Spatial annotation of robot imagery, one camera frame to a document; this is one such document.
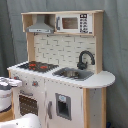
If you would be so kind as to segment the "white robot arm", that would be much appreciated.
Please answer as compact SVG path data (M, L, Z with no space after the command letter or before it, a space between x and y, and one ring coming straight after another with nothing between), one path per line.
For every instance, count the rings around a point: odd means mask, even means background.
M0 77L0 113L11 108L12 88L21 86L21 80ZM37 115L29 113L18 119L0 122L0 128L41 128L41 123Z

